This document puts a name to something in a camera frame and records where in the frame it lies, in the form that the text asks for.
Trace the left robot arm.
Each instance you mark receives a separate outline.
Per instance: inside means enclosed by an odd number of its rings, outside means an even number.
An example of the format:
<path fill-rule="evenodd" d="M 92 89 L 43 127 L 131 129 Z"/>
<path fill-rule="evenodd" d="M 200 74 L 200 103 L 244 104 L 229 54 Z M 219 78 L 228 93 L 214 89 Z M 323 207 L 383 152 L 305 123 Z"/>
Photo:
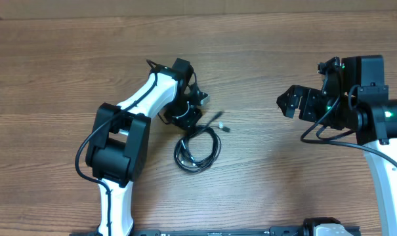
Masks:
<path fill-rule="evenodd" d="M 199 107 L 209 97 L 190 82 L 196 74 L 189 61 L 178 58 L 171 67 L 147 63 L 145 84 L 116 105 L 103 103 L 83 143 L 86 165 L 100 190 L 101 222 L 93 235 L 133 232 L 133 184 L 148 156 L 152 119 L 164 111 L 170 125 L 190 131 L 202 116 Z"/>

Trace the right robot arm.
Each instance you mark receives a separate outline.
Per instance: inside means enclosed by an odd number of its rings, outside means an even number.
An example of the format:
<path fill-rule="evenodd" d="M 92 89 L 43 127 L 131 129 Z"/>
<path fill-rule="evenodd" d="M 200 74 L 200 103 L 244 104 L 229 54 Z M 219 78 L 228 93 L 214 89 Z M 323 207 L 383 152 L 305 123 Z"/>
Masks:
<path fill-rule="evenodd" d="M 307 144 L 354 148 L 368 163 L 383 235 L 397 235 L 397 99 L 388 97 L 381 55 L 334 57 L 318 63 L 320 90 L 290 86 L 276 103 L 284 116 L 312 123 Z"/>

